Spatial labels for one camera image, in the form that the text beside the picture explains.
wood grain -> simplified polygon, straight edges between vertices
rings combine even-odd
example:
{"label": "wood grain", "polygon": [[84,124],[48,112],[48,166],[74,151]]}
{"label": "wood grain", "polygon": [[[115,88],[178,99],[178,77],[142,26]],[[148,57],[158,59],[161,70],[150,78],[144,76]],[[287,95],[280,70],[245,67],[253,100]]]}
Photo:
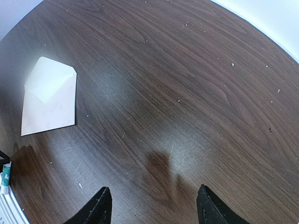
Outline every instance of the wood grain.
{"label": "wood grain", "polygon": [[[77,71],[76,125],[21,138],[41,56]],[[0,57],[0,147],[32,224],[62,223],[102,186],[112,223],[196,224],[202,183],[252,224],[298,222],[299,66],[225,9],[45,0]]]}

white wall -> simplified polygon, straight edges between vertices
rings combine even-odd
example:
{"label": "white wall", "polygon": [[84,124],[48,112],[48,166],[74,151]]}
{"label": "white wall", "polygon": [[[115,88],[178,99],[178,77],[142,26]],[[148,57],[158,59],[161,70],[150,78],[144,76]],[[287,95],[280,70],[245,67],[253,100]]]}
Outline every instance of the white wall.
{"label": "white wall", "polygon": [[211,0],[247,20],[299,63],[299,0]]}
{"label": "white wall", "polygon": [[43,0],[0,0],[0,41]]}

envelope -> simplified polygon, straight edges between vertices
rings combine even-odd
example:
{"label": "envelope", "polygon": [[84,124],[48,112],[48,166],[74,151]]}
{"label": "envelope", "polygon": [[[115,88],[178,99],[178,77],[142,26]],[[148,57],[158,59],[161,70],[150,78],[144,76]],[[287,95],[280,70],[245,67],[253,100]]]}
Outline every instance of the envelope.
{"label": "envelope", "polygon": [[41,57],[25,83],[21,136],[75,124],[77,73]]}

wooden table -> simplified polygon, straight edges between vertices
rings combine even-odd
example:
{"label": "wooden table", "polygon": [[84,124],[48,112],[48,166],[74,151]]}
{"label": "wooden table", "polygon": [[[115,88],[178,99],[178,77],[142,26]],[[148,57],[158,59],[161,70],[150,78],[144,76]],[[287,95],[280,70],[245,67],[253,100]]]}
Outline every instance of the wooden table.
{"label": "wooden table", "polygon": [[[32,224],[62,223],[102,186],[112,223],[197,224],[202,183],[252,224],[297,223],[299,66],[220,6],[45,0],[0,56],[0,147]],[[77,71],[76,125],[20,137],[41,56]]]}

